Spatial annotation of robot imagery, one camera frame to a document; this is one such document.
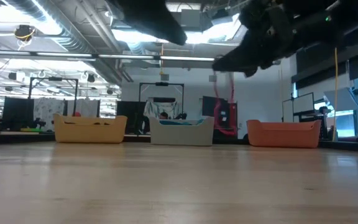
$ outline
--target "wooden table surface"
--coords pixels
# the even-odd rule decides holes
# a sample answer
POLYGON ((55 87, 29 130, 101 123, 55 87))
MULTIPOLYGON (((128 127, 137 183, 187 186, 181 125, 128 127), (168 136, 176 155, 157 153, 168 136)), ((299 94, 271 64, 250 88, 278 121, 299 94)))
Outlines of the wooden table surface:
POLYGON ((358 224, 358 153, 0 146, 0 224, 358 224))

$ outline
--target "red cable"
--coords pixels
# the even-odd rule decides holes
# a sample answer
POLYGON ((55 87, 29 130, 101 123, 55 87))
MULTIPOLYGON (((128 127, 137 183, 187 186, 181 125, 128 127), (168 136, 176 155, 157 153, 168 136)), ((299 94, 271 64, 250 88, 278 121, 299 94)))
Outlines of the red cable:
POLYGON ((216 104, 215 104, 215 109, 214 109, 215 127, 223 134, 235 136, 235 135, 237 135, 237 124, 236 124, 236 107, 234 106, 234 80, 233 80, 233 77, 232 77, 232 75, 230 76, 231 97, 229 100, 229 107, 230 107, 230 109, 229 109, 229 117, 230 117, 229 124, 230 124, 230 127, 233 129, 232 131, 227 131, 227 130, 223 129, 219 124, 219 110, 221 108, 221 101, 219 100, 219 93, 218 93, 218 88, 217 88, 216 82, 214 82, 214 91, 215 91, 215 95, 216 95, 216 104))

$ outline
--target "ductwork pipe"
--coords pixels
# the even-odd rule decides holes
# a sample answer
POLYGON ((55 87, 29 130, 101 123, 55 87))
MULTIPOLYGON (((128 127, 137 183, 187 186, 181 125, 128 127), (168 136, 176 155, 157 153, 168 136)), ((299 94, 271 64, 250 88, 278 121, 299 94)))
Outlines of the ductwork pipe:
MULTIPOLYGON (((24 14, 39 22, 47 22, 48 16, 62 28, 62 39, 54 41, 69 52, 96 53, 92 45, 82 36, 81 32, 71 23, 62 11, 51 0, 2 0, 24 14)), ((121 83, 122 78, 105 61, 97 59, 87 62, 97 69, 100 75, 110 83, 121 83)))

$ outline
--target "yellow basket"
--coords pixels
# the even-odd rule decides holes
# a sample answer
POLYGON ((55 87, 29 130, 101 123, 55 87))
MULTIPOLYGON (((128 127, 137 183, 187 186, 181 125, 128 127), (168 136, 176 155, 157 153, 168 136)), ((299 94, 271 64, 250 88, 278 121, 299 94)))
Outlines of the yellow basket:
POLYGON ((121 143, 124 140, 127 123, 125 116, 106 119, 54 114, 53 119, 56 141, 66 143, 121 143))

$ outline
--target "plastic bin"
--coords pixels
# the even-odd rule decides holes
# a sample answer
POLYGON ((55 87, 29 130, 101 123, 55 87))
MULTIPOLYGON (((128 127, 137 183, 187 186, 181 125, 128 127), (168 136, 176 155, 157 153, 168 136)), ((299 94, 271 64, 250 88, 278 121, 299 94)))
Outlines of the plastic bin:
POLYGON ((54 114, 53 118, 57 142, 121 143, 124 140, 127 123, 127 117, 125 116, 106 119, 54 114))
POLYGON ((149 117, 152 144, 177 146, 211 146, 214 133, 214 118, 207 117, 202 123, 192 120, 174 120, 193 125, 166 125, 149 117))
POLYGON ((320 125, 320 120, 304 123, 247 121, 249 142, 260 147, 316 148, 320 125))

